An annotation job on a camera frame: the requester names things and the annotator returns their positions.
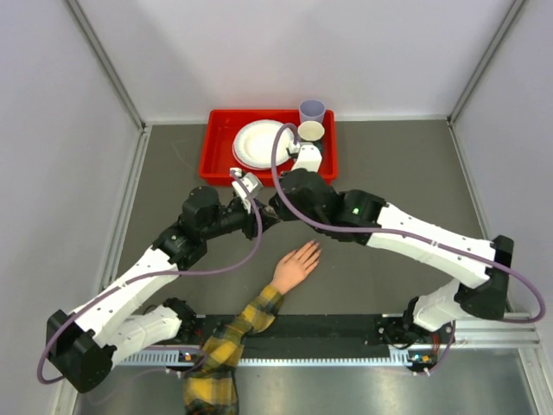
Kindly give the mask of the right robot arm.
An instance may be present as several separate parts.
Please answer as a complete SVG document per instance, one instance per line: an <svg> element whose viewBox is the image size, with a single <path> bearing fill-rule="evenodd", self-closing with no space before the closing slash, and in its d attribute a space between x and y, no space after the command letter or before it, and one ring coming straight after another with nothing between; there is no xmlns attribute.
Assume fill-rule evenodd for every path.
<svg viewBox="0 0 553 415"><path fill-rule="evenodd" d="M409 301L402 330L410 340L423 342L459 319L504 318L512 239L504 235L475 239L451 232L363 190L338 192L305 169L288 173L275 189L270 206L280 220L303 220L338 241L394 252L452 278Z"/></svg>

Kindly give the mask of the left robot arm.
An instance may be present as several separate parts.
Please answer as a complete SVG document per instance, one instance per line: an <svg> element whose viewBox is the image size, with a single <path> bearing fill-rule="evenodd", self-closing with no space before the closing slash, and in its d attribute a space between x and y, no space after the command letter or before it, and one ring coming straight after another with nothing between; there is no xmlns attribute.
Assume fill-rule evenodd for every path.
<svg viewBox="0 0 553 415"><path fill-rule="evenodd" d="M116 365L158 343L181 354L197 354L196 315L185 301L171 297L140 316L136 310L165 285L194 275L191 268L206 255L210 239L240 231L259 242L263 231L278 221L275 210L254 199L243 185L226 206L214 188L193 189L177 221L127 272L74 311L58 310L48 318L38 380L48 384L43 366L50 362L62 379L87 393Z"/></svg>

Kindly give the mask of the yellow plaid sleeve forearm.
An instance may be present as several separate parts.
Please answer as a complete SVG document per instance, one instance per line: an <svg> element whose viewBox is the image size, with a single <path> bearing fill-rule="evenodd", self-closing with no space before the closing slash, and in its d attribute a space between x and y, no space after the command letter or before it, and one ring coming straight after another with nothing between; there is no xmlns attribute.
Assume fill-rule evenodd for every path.
<svg viewBox="0 0 553 415"><path fill-rule="evenodd" d="M230 322L214 330L203 352L206 359L183 383L186 414L237 414L239 411L235 372L249 335L265 331L276 319L283 295L266 286Z"/></svg>

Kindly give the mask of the mannequin hand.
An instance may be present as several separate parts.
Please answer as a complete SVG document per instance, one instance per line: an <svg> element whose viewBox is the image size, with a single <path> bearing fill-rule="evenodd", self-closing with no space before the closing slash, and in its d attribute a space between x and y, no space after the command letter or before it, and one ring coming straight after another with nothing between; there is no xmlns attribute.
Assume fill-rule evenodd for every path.
<svg viewBox="0 0 553 415"><path fill-rule="evenodd" d="M288 293L317 267L320 256L320 244L315 240L289 252L277 263L270 286L283 295Z"/></svg>

